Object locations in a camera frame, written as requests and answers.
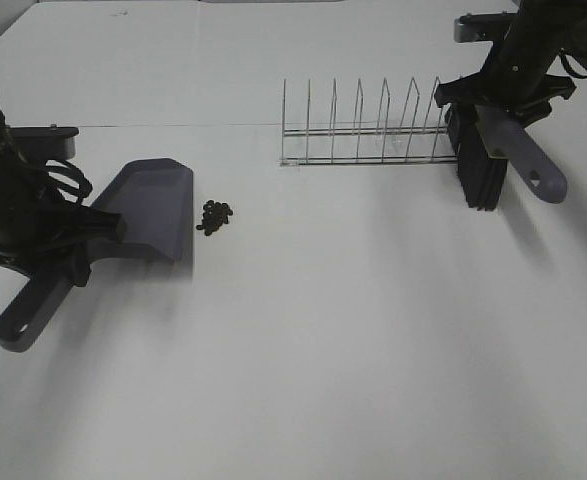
black bristle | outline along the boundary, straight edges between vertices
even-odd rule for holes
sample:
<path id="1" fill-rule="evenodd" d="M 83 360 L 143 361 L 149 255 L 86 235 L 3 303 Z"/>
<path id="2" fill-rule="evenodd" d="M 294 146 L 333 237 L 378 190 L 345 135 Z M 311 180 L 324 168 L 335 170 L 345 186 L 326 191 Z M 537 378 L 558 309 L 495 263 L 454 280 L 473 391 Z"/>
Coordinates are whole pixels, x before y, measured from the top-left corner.
<path id="1" fill-rule="evenodd" d="M 466 129 L 458 151 L 458 177 L 469 207 L 495 209 L 507 165 L 507 159 L 489 156 L 476 125 Z"/>

gray plastic part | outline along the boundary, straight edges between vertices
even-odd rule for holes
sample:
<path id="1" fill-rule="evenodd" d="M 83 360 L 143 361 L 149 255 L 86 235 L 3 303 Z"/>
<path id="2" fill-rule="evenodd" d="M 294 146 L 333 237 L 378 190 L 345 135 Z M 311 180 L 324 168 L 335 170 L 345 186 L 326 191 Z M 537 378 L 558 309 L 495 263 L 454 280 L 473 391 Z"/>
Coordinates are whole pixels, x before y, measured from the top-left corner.
<path id="1" fill-rule="evenodd" d="M 103 258 L 175 262 L 192 255 L 193 172 L 175 160 L 128 163 L 92 206 L 120 213 L 127 230 L 120 243 L 90 240 L 90 263 Z M 0 315 L 0 345 L 13 352 L 27 350 L 72 288 L 58 265 L 40 268 Z"/>
<path id="2" fill-rule="evenodd" d="M 508 158 L 536 197 L 562 203 L 568 192 L 566 177 L 522 125 L 498 108 L 478 105 L 477 114 L 478 131 L 488 152 Z"/>

metal wire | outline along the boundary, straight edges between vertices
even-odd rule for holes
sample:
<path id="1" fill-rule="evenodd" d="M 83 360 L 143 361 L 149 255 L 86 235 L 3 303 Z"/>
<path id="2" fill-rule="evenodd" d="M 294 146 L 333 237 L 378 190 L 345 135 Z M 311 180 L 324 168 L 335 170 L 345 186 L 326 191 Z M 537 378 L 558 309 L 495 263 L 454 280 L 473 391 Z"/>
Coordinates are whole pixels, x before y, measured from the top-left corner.
<path id="1" fill-rule="evenodd" d="M 404 103 L 400 105 L 399 111 L 401 115 L 399 123 L 394 124 L 390 118 L 392 95 L 389 82 L 384 78 L 380 92 L 377 119 L 374 121 L 374 126 L 364 126 L 364 88 L 362 86 L 362 80 L 358 79 L 357 89 L 355 91 L 353 120 L 347 123 L 347 125 L 350 124 L 348 127 L 340 127 L 340 122 L 338 121 L 338 85 L 337 79 L 333 79 L 328 125 L 311 128 L 311 102 L 313 95 L 311 91 L 311 80 L 308 80 L 306 122 L 303 128 L 299 128 L 289 127 L 286 123 L 286 102 L 288 101 L 288 96 L 285 80 L 282 95 L 282 165 L 424 165 L 455 162 L 456 157 L 450 145 L 442 144 L 441 142 L 438 143 L 440 134 L 446 133 L 447 131 L 446 125 L 443 125 L 443 109 L 439 111 L 437 124 L 429 124 L 429 116 L 433 108 L 433 96 L 439 84 L 440 79 L 435 78 L 425 112 L 424 122 L 419 127 L 416 127 L 422 98 L 417 81 L 414 77 L 411 78 Z M 410 125 L 405 125 L 407 116 L 410 116 Z M 381 136 L 381 142 L 377 139 L 375 141 L 367 141 L 365 147 L 363 139 L 370 136 L 377 136 L 378 139 Z M 406 147 L 402 149 L 402 154 L 398 154 L 397 150 L 395 150 L 393 154 L 389 155 L 389 152 L 387 152 L 389 136 L 394 138 L 394 142 L 405 142 Z M 295 138 L 302 137 L 304 138 L 304 151 L 300 153 L 289 152 L 288 150 L 293 150 L 291 147 L 296 144 L 292 143 L 291 145 L 287 145 L 286 140 L 294 140 Z M 316 137 L 326 138 L 328 150 L 325 151 L 329 152 L 328 155 L 313 155 L 310 145 L 311 139 Z M 354 139 L 354 145 L 350 143 L 350 138 Z M 339 155 L 336 155 L 338 142 L 341 149 Z M 350 148 L 354 148 L 353 155 L 348 154 Z"/>

gray gripper handle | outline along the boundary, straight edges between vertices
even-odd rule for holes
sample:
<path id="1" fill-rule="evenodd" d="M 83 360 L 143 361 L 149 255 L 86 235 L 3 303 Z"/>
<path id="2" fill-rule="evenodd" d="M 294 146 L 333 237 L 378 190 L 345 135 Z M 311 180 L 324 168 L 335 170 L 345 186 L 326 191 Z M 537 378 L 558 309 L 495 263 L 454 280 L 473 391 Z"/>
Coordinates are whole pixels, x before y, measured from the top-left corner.
<path id="1" fill-rule="evenodd" d="M 524 128 L 498 108 L 478 106 L 477 113 L 489 153 L 506 156 L 539 199 L 562 203 L 568 191 L 566 177 Z"/>
<path id="2" fill-rule="evenodd" d="M 71 288 L 73 284 L 59 267 L 44 265 L 0 315 L 0 345 L 12 352 L 26 351 Z"/>

wire dish rack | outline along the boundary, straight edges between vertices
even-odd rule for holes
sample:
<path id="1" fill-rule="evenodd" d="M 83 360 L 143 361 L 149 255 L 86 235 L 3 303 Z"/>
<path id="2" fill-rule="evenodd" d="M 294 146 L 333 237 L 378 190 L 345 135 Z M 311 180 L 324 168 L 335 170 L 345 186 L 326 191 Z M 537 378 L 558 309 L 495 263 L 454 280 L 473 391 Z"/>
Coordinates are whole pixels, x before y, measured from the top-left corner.
<path id="1" fill-rule="evenodd" d="M 420 112 L 422 95 L 415 78 L 411 78 L 403 104 L 395 110 L 389 83 L 385 78 L 379 98 L 377 120 L 363 121 L 364 88 L 358 79 L 355 99 L 349 109 L 352 120 L 338 122 L 338 88 L 333 80 L 328 124 L 311 121 L 311 80 L 306 91 L 306 118 L 288 124 L 287 85 L 282 95 L 283 166 L 307 165 L 433 165 L 455 163 L 455 153 L 446 135 L 443 109 L 433 100 L 440 79 L 435 78 L 426 112 Z"/>

